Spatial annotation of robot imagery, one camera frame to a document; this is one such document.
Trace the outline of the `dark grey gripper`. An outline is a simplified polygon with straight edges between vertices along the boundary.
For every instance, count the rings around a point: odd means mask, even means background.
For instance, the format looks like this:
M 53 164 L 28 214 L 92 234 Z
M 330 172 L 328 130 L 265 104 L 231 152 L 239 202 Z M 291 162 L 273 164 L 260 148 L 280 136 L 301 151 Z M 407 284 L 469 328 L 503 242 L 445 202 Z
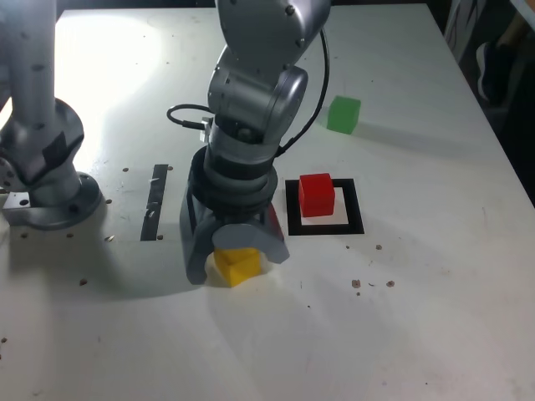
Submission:
M 254 248 L 281 264 L 289 258 L 277 213 L 271 202 L 245 214 L 216 213 L 192 193 L 185 193 L 180 212 L 181 244 L 186 277 L 192 285 L 204 284 L 206 259 L 215 248 Z

